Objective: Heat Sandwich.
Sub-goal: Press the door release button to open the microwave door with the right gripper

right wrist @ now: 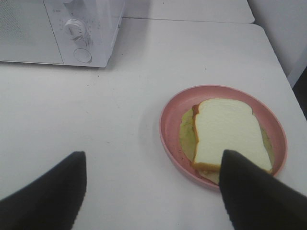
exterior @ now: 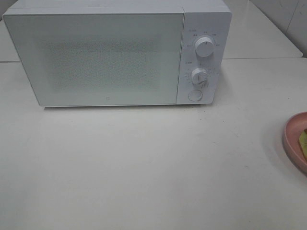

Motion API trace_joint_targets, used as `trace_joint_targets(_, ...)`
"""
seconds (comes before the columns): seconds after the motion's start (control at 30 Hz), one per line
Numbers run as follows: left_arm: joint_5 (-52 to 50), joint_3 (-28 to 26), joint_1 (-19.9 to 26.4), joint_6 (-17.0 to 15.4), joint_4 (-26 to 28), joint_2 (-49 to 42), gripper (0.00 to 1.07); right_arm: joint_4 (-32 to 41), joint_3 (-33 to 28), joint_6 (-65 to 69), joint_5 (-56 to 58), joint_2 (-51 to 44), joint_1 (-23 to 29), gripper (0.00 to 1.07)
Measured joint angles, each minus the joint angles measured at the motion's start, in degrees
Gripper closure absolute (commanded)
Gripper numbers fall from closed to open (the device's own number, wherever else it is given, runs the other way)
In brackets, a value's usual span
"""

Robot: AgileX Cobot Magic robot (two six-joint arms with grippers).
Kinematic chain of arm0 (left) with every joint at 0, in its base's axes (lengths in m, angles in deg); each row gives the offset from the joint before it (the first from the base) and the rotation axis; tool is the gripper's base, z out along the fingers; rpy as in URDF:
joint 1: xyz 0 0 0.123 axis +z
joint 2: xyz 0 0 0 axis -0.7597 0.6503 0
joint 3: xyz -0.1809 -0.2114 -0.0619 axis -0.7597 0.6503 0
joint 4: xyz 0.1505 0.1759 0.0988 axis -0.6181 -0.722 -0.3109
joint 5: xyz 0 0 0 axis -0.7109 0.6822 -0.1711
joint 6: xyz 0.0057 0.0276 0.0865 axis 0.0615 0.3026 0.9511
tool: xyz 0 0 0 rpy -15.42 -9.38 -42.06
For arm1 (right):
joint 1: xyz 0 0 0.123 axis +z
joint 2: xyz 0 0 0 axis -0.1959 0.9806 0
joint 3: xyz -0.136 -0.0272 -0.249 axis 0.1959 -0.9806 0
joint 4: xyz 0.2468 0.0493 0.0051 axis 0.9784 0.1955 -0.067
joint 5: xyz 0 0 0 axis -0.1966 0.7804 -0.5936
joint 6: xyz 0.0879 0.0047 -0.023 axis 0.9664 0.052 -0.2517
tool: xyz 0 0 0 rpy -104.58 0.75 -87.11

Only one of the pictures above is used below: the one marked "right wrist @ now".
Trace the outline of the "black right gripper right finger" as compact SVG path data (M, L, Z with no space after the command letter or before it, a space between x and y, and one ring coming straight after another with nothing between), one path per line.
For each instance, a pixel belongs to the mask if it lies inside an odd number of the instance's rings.
M236 230L305 230L307 198L234 150L219 176L225 209Z

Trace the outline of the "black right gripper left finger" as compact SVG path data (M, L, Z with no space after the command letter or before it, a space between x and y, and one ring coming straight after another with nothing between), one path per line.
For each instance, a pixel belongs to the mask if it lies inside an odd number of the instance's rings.
M76 151L0 201L2 230L70 230L86 193L86 156Z

